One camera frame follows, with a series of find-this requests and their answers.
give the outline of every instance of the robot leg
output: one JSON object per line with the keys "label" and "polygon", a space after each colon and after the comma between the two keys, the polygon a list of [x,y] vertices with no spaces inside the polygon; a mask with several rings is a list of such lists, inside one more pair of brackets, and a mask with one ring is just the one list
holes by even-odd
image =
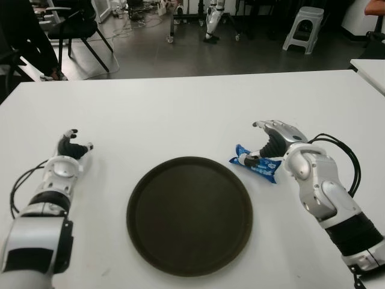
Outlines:
{"label": "robot leg", "polygon": [[203,39],[204,42],[208,43],[216,43],[217,40],[219,40],[219,37],[214,36],[214,31],[218,26],[219,21],[221,20],[222,14],[224,11],[224,1],[218,1],[212,0],[210,2],[210,7],[208,8],[207,13],[207,32],[205,39]]}

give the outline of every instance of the shoe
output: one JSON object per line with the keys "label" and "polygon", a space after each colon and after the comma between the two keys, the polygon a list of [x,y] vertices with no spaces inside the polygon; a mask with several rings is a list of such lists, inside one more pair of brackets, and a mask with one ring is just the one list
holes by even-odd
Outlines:
{"label": "shoe", "polygon": [[210,38],[204,38],[203,39],[203,42],[205,43],[210,43],[210,44],[217,44],[217,41],[213,38],[213,37],[210,37]]}
{"label": "shoe", "polygon": [[60,81],[67,81],[68,80],[68,78],[60,70],[57,70],[56,74],[59,76]]}
{"label": "shoe", "polygon": [[40,75],[40,80],[41,81],[54,81],[53,77],[46,76],[46,75]]}

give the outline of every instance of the person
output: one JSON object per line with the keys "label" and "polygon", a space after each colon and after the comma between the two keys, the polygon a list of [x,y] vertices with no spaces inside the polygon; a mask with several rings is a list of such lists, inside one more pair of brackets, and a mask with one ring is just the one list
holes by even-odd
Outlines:
{"label": "person", "polygon": [[0,26],[8,44],[43,73],[42,81],[67,80],[29,0],[0,0]]}
{"label": "person", "polygon": [[385,15],[385,0],[370,0],[365,8],[365,15]]}

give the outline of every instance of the blue wrapper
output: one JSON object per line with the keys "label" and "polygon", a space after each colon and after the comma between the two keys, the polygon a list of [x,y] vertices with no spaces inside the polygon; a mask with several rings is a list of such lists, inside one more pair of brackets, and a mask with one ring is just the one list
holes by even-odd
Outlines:
{"label": "blue wrapper", "polygon": [[247,167],[239,162],[238,157],[242,154],[249,154],[250,151],[246,150],[244,147],[242,147],[240,144],[236,145],[235,148],[237,157],[232,158],[230,160],[230,163],[232,164],[239,164],[242,167],[245,167],[254,173],[257,173],[258,175],[263,176],[264,178],[268,179],[273,184],[276,184],[276,180],[274,179],[274,173],[278,169],[278,167],[281,165],[281,161],[273,161],[268,158],[260,158],[259,164],[256,167]]}

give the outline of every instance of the snack package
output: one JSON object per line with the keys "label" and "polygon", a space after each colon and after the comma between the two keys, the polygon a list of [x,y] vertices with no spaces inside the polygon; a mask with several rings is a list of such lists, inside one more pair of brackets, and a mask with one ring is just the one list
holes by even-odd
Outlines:
{"label": "snack package", "polygon": [[246,167],[249,170],[252,170],[254,173],[257,173],[266,179],[268,179],[273,184],[276,184],[276,180],[274,179],[274,173],[278,169],[278,167],[281,165],[282,161],[273,161],[268,158],[259,158],[259,164],[256,166],[245,166],[244,165],[244,159],[245,156],[250,153],[250,151],[246,150],[244,147],[242,147],[240,144],[236,145],[235,147],[236,155],[237,157],[232,158],[230,160],[230,163],[232,164],[239,164],[242,167]]}

